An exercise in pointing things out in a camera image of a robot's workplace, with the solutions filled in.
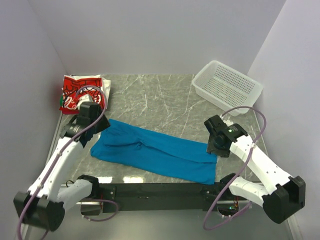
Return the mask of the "blue t shirt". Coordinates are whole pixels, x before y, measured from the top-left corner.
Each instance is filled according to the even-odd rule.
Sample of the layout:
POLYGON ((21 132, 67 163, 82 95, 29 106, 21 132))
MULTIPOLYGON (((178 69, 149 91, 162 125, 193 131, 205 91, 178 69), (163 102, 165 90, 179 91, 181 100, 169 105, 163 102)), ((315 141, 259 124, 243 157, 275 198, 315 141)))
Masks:
POLYGON ((218 157, 202 142, 178 138, 111 119, 90 150, 101 161, 212 185, 218 157))

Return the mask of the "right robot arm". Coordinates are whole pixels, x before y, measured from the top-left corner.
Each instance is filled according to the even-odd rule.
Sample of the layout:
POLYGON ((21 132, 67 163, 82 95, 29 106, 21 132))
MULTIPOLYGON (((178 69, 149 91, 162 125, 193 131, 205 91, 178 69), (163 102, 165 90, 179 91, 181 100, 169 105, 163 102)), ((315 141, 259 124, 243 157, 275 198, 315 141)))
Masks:
POLYGON ((209 118, 204 125, 209 132, 207 152, 222 158, 234 154, 260 180, 260 183, 254 183, 239 173, 227 175, 220 180, 219 194, 209 208, 210 212, 220 197, 230 200, 239 196, 261 206, 273 222, 281 224, 305 207, 305 181, 300 176, 292 177, 275 164, 243 127, 237 123, 227 125, 219 115, 209 118))

